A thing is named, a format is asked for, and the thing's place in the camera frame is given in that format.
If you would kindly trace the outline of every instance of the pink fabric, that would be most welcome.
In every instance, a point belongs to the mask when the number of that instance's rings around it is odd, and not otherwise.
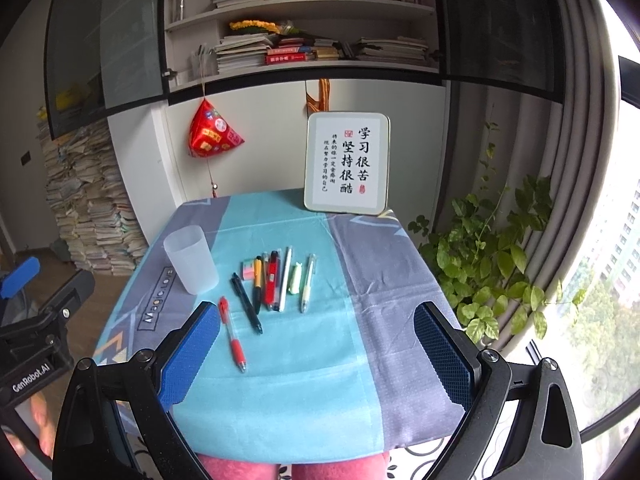
[[[222,460],[198,455],[207,473],[214,480],[276,480],[278,466]],[[328,464],[295,464],[292,480],[382,480],[385,477],[389,453],[381,453],[356,460]]]

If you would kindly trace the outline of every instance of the table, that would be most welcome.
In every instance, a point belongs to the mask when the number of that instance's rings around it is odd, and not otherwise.
[[[172,409],[195,452],[248,462],[335,462],[451,434],[463,409],[435,375],[413,312],[433,301],[459,325],[406,232],[391,213],[323,214],[302,201],[302,190],[288,190],[181,205],[127,283],[94,358],[122,362],[155,348],[200,301],[226,296],[248,370],[238,371],[222,331]],[[203,227],[221,277],[198,297],[184,290],[162,247],[169,233],[189,224]],[[286,246],[294,248],[293,261],[318,256],[308,311],[300,314],[299,297],[289,295],[284,312],[260,313],[264,334],[257,335],[228,279],[241,261]],[[121,414],[127,431],[135,431],[130,412]]]

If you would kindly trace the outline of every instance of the yellow pen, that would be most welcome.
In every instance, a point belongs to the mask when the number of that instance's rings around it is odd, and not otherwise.
[[[254,260],[254,310],[260,314],[262,304],[262,256],[256,256]]]

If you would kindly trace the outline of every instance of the red pen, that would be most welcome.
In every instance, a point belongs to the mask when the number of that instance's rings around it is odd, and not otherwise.
[[[233,354],[234,362],[244,374],[246,372],[246,359],[244,358],[244,352],[242,352],[242,346],[240,345],[240,340],[238,339],[236,329],[234,328],[234,322],[229,315],[229,302],[224,296],[222,296],[222,298],[220,298],[220,302],[218,302],[218,309],[220,310],[220,319],[226,326],[226,333],[229,336],[229,343],[231,344],[231,353]]]
[[[278,251],[271,251],[269,258],[269,270],[267,272],[267,292],[264,295],[264,303],[272,305],[276,301],[276,280],[278,278]]]

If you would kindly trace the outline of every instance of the translucent cup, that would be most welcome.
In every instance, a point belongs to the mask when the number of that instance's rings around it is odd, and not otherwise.
[[[218,284],[220,277],[199,225],[189,225],[168,235],[164,250],[189,294],[197,296]]]

